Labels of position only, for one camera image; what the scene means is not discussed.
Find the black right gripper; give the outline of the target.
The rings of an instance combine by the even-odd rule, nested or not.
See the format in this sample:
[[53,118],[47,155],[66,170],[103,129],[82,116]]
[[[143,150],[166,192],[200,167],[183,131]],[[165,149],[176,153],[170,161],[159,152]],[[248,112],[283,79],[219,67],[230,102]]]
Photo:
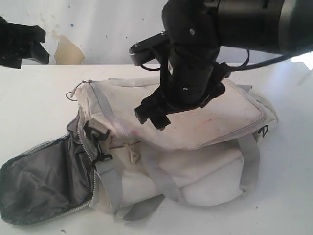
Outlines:
[[204,99],[220,47],[172,46],[169,56],[173,72],[161,64],[160,87],[135,108],[140,124],[150,119],[153,126],[163,131],[171,124],[167,114],[195,109]]

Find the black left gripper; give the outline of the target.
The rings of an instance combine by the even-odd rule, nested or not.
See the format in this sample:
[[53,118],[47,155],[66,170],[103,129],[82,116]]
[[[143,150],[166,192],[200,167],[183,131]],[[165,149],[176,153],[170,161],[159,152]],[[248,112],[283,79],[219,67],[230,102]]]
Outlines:
[[46,32],[39,26],[9,23],[0,18],[0,66],[20,69],[23,59],[49,64],[45,43]]

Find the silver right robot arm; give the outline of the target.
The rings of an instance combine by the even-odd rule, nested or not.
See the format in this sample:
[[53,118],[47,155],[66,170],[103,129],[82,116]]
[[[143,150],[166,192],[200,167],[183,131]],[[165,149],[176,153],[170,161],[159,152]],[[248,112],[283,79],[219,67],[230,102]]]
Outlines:
[[[169,114],[205,107],[225,92],[232,72],[261,68],[313,49],[310,0],[170,0],[162,9],[164,30],[134,44],[136,66],[158,60],[160,86],[134,112],[163,130]],[[218,63],[221,47],[273,53],[275,58],[240,66]]]

